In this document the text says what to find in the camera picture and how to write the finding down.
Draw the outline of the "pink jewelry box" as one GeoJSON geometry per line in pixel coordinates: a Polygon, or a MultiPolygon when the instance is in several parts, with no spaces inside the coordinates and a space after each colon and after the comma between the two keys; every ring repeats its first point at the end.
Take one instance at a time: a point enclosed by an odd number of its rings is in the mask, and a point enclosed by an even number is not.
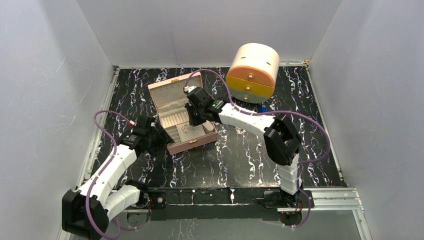
{"type": "Polygon", "coordinates": [[[205,134],[201,125],[190,126],[189,115],[185,108],[188,99],[183,92],[183,87],[190,79],[191,86],[202,87],[202,76],[199,72],[190,73],[165,79],[148,85],[148,90],[156,108],[162,127],[173,138],[174,143],[169,143],[167,149],[175,155],[196,147],[200,147],[217,140],[217,130],[205,134]]]}

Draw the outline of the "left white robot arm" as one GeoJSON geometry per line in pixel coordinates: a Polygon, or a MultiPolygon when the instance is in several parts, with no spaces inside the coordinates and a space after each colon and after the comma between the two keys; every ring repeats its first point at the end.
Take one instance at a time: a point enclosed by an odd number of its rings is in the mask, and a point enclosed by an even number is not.
{"type": "Polygon", "coordinates": [[[150,205],[144,183],[128,180],[116,192],[112,190],[141,154],[154,155],[174,140],[154,117],[141,116],[128,123],[130,128],[112,139],[112,151],[99,169],[78,189],[69,190],[62,197],[64,231],[88,240],[112,240],[106,230],[123,210],[150,205]]]}

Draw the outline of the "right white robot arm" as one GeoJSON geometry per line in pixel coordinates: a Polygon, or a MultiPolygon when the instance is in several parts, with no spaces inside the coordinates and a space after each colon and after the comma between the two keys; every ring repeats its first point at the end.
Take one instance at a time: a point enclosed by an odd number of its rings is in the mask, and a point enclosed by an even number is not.
{"type": "Polygon", "coordinates": [[[298,174],[301,137],[287,115],[258,115],[224,100],[214,100],[199,86],[185,86],[183,92],[188,99],[185,108],[191,126],[205,122],[230,125],[264,141],[267,156],[276,163],[280,178],[280,199],[271,207],[296,207],[301,202],[302,180],[298,174]]]}

